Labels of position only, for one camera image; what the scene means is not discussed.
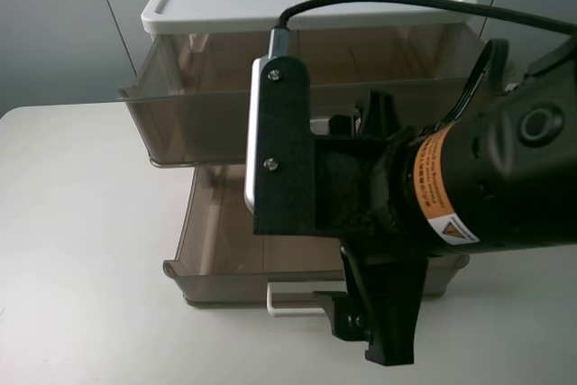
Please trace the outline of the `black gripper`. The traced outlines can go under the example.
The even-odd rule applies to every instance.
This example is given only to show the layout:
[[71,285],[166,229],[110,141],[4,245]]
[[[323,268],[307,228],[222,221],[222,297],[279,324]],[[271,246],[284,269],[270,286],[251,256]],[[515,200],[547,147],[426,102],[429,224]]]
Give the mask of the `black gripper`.
[[316,226],[340,238],[346,290],[313,297],[333,336],[368,344],[367,361],[412,364],[428,267],[403,203],[415,133],[401,127],[393,96],[378,91],[332,115],[328,133],[316,140]]

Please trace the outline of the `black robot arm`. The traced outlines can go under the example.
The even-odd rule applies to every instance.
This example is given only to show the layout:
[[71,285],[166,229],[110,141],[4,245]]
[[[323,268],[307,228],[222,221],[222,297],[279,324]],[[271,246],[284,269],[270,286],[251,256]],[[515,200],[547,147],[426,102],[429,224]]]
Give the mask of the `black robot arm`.
[[317,299],[371,362],[414,361],[433,259],[576,240],[576,42],[511,90],[507,52],[487,43],[437,124],[402,129],[392,98],[371,95],[357,134],[316,144],[316,225],[340,235],[346,281]]

